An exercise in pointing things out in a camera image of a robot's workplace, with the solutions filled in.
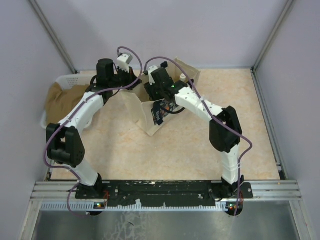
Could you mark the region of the cream canvas tote bag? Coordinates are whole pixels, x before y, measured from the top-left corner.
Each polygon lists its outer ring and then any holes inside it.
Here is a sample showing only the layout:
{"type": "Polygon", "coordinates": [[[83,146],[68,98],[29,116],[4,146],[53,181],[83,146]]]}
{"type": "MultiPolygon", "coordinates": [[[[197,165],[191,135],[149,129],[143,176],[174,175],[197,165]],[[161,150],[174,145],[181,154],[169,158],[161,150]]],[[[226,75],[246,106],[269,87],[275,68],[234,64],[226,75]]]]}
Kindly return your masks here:
{"type": "MultiPolygon", "coordinates": [[[[187,75],[194,80],[194,85],[199,81],[201,71],[185,62],[175,58],[173,60],[176,62],[187,75]]],[[[168,75],[173,78],[174,82],[178,80],[184,80],[188,82],[185,78],[180,78],[182,71],[178,67],[169,62],[166,68],[168,75]]],[[[162,128],[167,122],[172,118],[178,116],[181,113],[181,106],[177,106],[173,102],[169,102],[165,99],[151,101],[144,85],[149,83],[149,76],[142,74],[140,80],[142,83],[138,84],[133,90],[122,90],[120,95],[124,101],[124,104],[130,114],[130,119],[137,124],[144,132],[149,136],[153,136],[160,128],[162,128]]]]}

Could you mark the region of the amber liquid clear bottle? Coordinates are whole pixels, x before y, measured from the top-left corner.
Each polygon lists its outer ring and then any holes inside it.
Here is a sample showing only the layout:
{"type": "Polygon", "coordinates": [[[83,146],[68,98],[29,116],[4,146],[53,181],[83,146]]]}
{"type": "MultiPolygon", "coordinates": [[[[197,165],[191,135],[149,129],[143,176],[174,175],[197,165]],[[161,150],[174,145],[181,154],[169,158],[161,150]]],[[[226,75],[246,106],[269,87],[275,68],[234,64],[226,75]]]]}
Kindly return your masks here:
{"type": "Polygon", "coordinates": [[[179,80],[182,81],[182,82],[187,82],[187,77],[182,73],[180,76],[179,76],[179,80]]]}

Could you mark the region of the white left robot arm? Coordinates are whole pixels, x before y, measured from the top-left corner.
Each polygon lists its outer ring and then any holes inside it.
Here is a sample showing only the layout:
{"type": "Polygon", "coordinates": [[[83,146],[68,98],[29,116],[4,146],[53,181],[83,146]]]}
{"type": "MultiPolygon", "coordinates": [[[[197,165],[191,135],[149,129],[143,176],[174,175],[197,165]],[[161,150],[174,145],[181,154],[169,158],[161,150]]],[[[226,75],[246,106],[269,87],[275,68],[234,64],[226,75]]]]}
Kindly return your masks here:
{"type": "Polygon", "coordinates": [[[85,147],[81,138],[85,127],[93,116],[105,106],[115,91],[133,89],[141,80],[130,67],[132,55],[121,53],[116,61],[100,59],[96,65],[96,76],[80,102],[59,123],[46,127],[44,162],[55,162],[54,169],[66,169],[74,174],[86,192],[97,199],[103,195],[101,176],[85,160],[85,147]]]}

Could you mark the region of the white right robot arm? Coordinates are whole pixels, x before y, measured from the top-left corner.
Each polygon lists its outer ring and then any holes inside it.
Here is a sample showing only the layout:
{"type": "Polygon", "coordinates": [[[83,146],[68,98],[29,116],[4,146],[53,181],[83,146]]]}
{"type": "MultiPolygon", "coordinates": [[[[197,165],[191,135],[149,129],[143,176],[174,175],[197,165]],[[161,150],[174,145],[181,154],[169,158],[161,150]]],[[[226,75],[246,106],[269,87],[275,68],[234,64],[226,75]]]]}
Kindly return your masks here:
{"type": "Polygon", "coordinates": [[[166,100],[189,110],[209,125],[209,141],[221,154],[222,183],[220,195],[235,198],[241,192],[243,178],[239,174],[239,144],[242,128],[236,110],[223,108],[204,100],[196,93],[194,80],[182,73],[174,81],[166,68],[151,66],[143,72],[148,76],[144,88],[154,101],[166,100]]]}

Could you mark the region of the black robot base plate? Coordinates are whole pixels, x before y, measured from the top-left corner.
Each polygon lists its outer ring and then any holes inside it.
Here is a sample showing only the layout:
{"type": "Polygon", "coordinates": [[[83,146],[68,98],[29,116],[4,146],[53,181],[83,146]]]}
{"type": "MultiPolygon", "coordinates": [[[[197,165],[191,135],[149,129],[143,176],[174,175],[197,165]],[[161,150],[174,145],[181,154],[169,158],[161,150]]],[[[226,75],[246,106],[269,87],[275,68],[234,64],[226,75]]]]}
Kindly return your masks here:
{"type": "Polygon", "coordinates": [[[225,200],[235,204],[235,210],[228,210],[231,216],[243,210],[243,201],[251,199],[251,184],[245,182],[238,186],[235,196],[221,195],[218,190],[222,181],[182,180],[99,180],[95,186],[80,184],[75,191],[77,200],[102,200],[103,207],[129,206],[140,200],[143,207],[196,207],[215,206],[225,200]]]}

